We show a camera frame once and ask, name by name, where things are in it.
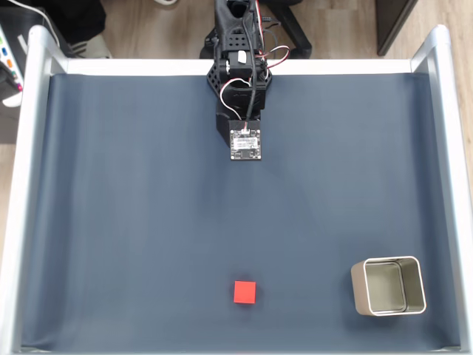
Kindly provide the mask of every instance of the open tin can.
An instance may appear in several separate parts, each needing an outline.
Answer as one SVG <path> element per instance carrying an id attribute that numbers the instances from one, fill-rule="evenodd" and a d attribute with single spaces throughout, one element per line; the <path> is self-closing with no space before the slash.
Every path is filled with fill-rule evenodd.
<path id="1" fill-rule="evenodd" d="M 426 310 L 421 265 L 415 257 L 377 257 L 352 267 L 359 314 L 400 316 Z"/>

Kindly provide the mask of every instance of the tray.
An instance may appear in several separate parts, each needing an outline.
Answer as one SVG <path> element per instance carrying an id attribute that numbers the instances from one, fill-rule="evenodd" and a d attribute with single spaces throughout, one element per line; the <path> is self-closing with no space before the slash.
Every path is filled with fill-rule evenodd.
<path id="1" fill-rule="evenodd" d="M 472 206 L 448 30 L 412 60 L 276 68 L 261 163 L 230 161 L 202 85 L 210 64 L 68 59 L 32 29 L 0 355 L 470 354 Z M 409 254 L 426 313 L 357 314 L 351 266 Z M 258 283 L 255 306 L 233 304 L 238 279 Z"/>

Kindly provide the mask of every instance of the chair leg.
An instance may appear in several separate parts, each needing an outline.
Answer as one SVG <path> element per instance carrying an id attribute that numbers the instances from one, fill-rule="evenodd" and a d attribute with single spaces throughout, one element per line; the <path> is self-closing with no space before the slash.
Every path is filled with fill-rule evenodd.
<path id="1" fill-rule="evenodd" d="M 269 9 L 275 17 L 281 21 L 290 40 L 296 48 L 290 51 L 291 59 L 309 59 L 312 54 L 312 44 L 310 44 L 307 36 L 298 23 L 297 18 L 287 5 L 268 4 Z"/>
<path id="2" fill-rule="evenodd" d="M 200 59 L 214 59 L 215 39 L 217 38 L 217 30 L 215 27 L 205 37 L 204 47 L 200 51 Z"/>

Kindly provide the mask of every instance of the red block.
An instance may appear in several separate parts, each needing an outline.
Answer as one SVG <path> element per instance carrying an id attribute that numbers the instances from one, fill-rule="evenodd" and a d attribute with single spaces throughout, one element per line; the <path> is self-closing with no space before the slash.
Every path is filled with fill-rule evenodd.
<path id="1" fill-rule="evenodd" d="M 254 304 L 256 302 L 256 283 L 235 281 L 234 302 Z"/>

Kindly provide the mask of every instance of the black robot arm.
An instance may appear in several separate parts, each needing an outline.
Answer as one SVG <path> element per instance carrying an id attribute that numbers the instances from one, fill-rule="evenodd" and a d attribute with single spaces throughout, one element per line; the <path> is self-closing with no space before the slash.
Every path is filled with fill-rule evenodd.
<path id="1" fill-rule="evenodd" d="M 272 77 L 257 1 L 215 0 L 211 42 L 214 65 L 207 79 L 218 97 L 217 129 L 231 159 L 260 160 L 261 110 Z"/>

